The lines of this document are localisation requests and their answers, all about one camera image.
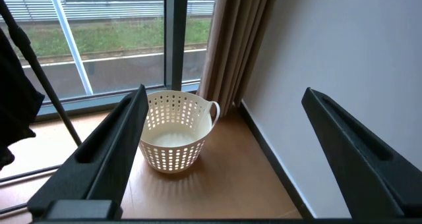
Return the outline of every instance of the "wooden floor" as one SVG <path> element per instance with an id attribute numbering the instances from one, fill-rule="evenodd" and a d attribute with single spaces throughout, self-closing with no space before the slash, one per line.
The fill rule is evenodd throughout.
<path id="1" fill-rule="evenodd" d="M 81 139 L 106 115 L 73 119 Z M 60 121 L 32 128 L 37 138 L 10 147 L 16 160 L 0 177 L 58 165 L 76 148 Z M 26 202 L 47 179 L 0 184 L 0 209 Z M 199 158 L 182 173 L 151 169 L 138 150 L 121 207 L 123 218 L 301 218 L 236 110 L 218 121 Z M 0 223 L 30 221 L 26 210 L 0 216 Z"/>

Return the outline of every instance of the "curtain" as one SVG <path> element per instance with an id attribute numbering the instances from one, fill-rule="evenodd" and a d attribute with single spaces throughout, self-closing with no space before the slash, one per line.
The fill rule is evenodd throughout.
<path id="1" fill-rule="evenodd" d="M 216 0 L 204 72 L 197 94 L 220 104 L 221 116 L 239 106 L 275 0 Z"/>

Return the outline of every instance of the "wall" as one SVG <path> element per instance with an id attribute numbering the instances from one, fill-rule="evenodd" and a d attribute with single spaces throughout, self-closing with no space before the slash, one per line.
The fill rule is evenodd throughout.
<path id="1" fill-rule="evenodd" d="M 349 217 L 301 105 L 328 94 L 422 169 L 422 2 L 277 0 L 243 103 L 315 217 Z"/>

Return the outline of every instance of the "metal guardrail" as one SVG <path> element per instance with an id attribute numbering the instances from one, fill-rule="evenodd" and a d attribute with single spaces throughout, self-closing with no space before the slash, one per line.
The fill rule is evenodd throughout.
<path id="1" fill-rule="evenodd" d="M 5 0 L 16 21 L 57 20 L 51 0 Z M 60 0 L 68 20 L 154 17 L 164 15 L 163 1 L 73 2 Z M 188 1 L 187 15 L 211 15 L 214 1 Z"/>

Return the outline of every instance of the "baseboard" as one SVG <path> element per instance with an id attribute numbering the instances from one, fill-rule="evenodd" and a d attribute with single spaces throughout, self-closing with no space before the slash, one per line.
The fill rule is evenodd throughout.
<path id="1" fill-rule="evenodd" d="M 266 158 L 270 162 L 273 170 L 276 172 L 278 178 L 282 182 L 284 188 L 286 189 L 287 193 L 289 194 L 291 200 L 295 204 L 297 210 L 302 215 L 303 219 L 314 219 L 312 213 L 309 211 L 308 207 L 302 200 L 299 192 L 296 190 L 294 184 L 289 179 L 288 175 L 284 171 L 282 165 L 278 161 L 276 155 L 272 152 L 270 146 L 268 145 L 267 141 L 264 139 L 264 136 L 259 131 L 258 127 L 256 126 L 255 122 L 252 120 L 251 115 L 249 114 L 248 110 L 246 109 L 243 103 L 240 104 L 238 108 L 240 115 L 242 116 L 243 120 L 248 125 L 249 129 L 251 130 L 253 136 L 258 141 L 261 150 L 264 152 Z"/>

